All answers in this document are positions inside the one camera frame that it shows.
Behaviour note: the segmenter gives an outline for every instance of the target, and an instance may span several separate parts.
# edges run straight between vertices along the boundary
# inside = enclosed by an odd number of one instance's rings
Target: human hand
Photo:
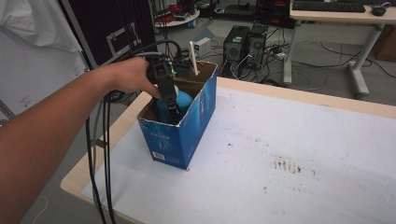
[[[147,78],[149,63],[140,57],[128,59],[119,63],[112,63],[103,67],[105,74],[112,76],[112,90],[119,91],[145,91],[155,98],[161,95]]]

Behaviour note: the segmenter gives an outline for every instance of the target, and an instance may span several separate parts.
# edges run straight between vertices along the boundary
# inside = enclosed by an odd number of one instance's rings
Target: computer mouse
[[[384,7],[373,7],[372,13],[375,16],[383,16],[387,10]]]

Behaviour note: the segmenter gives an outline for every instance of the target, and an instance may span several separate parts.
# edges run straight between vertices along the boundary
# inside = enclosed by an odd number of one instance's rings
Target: box
[[[186,170],[216,107],[217,65],[197,63],[200,74],[175,81],[192,104],[178,125],[159,122],[156,99],[137,115],[152,159]]]
[[[396,28],[394,25],[385,25],[384,30],[373,46],[376,59],[396,62]]]

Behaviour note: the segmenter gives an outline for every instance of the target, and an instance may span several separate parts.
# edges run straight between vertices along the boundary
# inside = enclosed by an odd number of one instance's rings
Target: desk leg
[[[300,30],[299,29],[300,26],[301,26],[301,21],[296,21],[293,30],[293,36],[291,37],[291,41],[290,41],[289,52],[283,61],[283,84],[285,85],[291,84],[291,55],[294,52],[294,47],[295,47],[294,39]]]
[[[363,75],[361,74],[361,66],[363,65],[364,61],[369,55],[373,45],[375,44],[375,41],[378,39],[383,28],[384,28],[384,24],[375,25],[375,28],[368,36],[367,41],[364,44],[363,49],[361,50],[361,56],[358,58],[356,62],[349,62],[348,64],[348,68],[357,87],[358,92],[356,93],[356,96],[358,97],[363,95],[368,95],[370,93],[366,83],[364,82]]]

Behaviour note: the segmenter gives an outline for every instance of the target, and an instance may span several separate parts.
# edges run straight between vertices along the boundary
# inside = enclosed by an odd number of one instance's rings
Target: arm
[[[0,127],[0,223],[20,222],[76,134],[109,91],[160,94],[133,58],[92,70]]]

